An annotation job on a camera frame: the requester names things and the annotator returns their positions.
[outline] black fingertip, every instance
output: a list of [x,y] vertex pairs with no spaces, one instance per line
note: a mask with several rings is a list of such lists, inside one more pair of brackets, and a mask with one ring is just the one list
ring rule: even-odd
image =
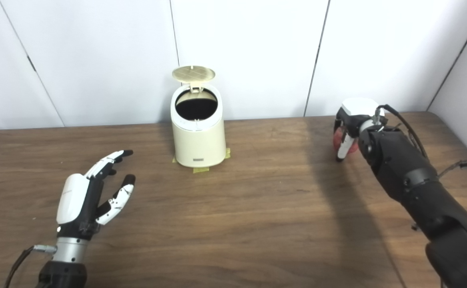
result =
[[122,156],[130,156],[134,154],[133,150],[123,150],[123,155]]
[[134,185],[136,183],[136,176],[129,174],[125,176],[125,179],[123,180],[123,184],[121,184],[121,187],[132,184]]

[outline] robotic arm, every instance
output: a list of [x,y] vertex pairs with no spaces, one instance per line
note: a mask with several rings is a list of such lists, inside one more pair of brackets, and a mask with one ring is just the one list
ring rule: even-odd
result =
[[35,245],[25,250],[14,263],[5,288],[9,286],[14,271],[32,250],[53,254],[52,260],[41,269],[36,288],[84,287],[87,273],[83,260],[87,245],[101,226],[120,213],[136,182],[134,175],[127,175],[111,199],[98,206],[103,179],[116,174],[112,169],[114,163],[132,154],[132,150],[116,151],[98,161],[85,175],[73,174],[67,178],[57,211],[56,246]]
[[390,106],[365,98],[343,102],[335,120],[335,131],[345,126],[337,160],[341,162],[359,138],[360,152],[382,188],[404,206],[429,240],[425,253],[442,281],[449,288],[467,288],[467,211],[440,183],[419,140],[415,138],[422,151],[400,129],[386,125],[381,108],[407,125]]

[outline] open lid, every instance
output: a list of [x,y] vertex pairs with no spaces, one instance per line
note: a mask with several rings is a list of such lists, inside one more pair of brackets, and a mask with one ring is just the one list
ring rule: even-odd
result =
[[209,82],[215,77],[215,72],[203,66],[182,66],[173,70],[173,78],[184,84],[189,84],[191,93],[203,90],[202,83]]

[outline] yellow cable tie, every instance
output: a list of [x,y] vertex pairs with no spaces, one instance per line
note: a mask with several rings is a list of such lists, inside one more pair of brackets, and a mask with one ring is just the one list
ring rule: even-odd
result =
[[193,168],[192,173],[200,173],[200,172],[206,172],[209,171],[210,167],[202,167],[202,168]]

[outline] wooden table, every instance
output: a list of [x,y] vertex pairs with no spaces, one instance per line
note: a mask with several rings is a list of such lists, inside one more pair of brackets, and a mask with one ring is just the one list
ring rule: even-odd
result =
[[[431,113],[405,113],[439,169],[467,149]],[[332,117],[226,122],[230,159],[193,174],[172,163],[169,124],[0,131],[0,287],[21,250],[54,244],[65,179],[115,150],[104,197],[134,173],[122,213],[95,235],[87,287],[436,288],[410,229],[360,153],[338,164]],[[467,170],[443,180],[467,208]],[[32,253],[12,288],[32,288]]]

